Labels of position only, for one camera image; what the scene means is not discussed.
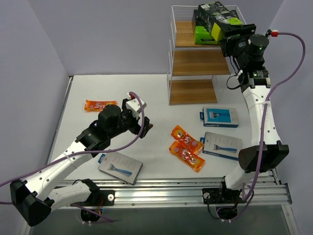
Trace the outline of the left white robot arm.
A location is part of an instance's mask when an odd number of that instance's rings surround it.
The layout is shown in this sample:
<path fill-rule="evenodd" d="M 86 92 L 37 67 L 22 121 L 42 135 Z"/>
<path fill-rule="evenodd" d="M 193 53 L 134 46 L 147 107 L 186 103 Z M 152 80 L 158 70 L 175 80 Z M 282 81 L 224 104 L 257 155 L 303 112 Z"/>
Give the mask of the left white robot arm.
<path fill-rule="evenodd" d="M 144 138 L 153 126 L 144 115 L 145 107 L 145 103 L 139 104 L 135 100 L 126 100 L 122 107 L 106 106 L 98 119 L 83 130 L 55 161 L 29 177 L 10 183 L 12 204 L 29 226 L 40 224 L 51 212 L 64 206 L 98 204 L 100 188 L 91 179 L 63 188 L 57 186 L 74 170 L 109 147 L 111 139 L 118 135 L 130 131 Z"/>

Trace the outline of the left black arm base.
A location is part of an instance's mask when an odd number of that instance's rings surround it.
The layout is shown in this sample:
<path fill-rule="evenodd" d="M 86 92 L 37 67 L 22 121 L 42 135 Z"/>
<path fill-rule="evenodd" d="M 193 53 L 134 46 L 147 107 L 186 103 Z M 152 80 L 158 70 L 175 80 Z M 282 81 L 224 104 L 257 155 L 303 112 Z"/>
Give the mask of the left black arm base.
<path fill-rule="evenodd" d="M 111 189 L 100 190 L 97 206 L 113 206 L 115 201 L 115 191 Z"/>

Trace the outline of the black green razor pack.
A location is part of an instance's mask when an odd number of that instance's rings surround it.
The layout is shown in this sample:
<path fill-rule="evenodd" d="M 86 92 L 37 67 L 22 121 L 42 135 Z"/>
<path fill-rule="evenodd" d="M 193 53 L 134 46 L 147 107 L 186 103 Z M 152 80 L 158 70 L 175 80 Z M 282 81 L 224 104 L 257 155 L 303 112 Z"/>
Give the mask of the black green razor pack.
<path fill-rule="evenodd" d="M 193 39 L 196 45 L 217 45 L 218 42 L 209 34 L 209 32 L 201 25 L 197 16 L 198 11 L 193 10 L 192 28 Z"/>

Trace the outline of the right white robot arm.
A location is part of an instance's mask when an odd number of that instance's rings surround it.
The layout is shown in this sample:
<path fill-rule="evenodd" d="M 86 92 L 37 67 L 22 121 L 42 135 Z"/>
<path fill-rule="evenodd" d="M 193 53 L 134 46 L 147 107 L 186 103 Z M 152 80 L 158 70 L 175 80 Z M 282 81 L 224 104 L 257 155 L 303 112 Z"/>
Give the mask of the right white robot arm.
<path fill-rule="evenodd" d="M 223 56 L 232 57 L 238 69 L 239 87 L 244 96 L 251 122 L 251 144 L 239 152 L 239 163 L 224 177 L 223 186 L 217 190 L 223 202 L 235 196 L 249 181 L 255 182 L 259 173 L 275 168 L 289 153 L 281 143 L 274 123 L 269 94 L 269 72 L 264 66 L 264 52 L 270 37 L 279 35 L 276 30 L 257 34 L 256 25 L 222 26 L 224 38 L 220 41 Z"/>

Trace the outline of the small black green razor box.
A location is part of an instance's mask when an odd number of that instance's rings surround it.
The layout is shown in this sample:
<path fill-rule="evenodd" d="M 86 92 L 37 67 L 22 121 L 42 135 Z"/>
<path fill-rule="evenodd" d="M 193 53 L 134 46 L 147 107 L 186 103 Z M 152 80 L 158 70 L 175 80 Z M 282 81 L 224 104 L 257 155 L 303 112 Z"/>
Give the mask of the small black green razor box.
<path fill-rule="evenodd" d="M 243 22 L 228 10 L 221 2 L 215 1 L 198 6 L 198 19 L 215 41 L 220 41 L 224 35 L 243 25 Z"/>

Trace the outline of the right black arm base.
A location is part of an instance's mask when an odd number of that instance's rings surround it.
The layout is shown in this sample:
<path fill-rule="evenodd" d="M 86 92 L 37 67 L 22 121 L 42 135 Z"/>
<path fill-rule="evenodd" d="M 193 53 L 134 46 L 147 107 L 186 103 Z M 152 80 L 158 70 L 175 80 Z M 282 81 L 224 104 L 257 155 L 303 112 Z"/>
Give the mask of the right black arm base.
<path fill-rule="evenodd" d="M 224 189 L 222 188 L 203 188 L 201 192 L 204 204 L 222 204 L 227 202 Z"/>

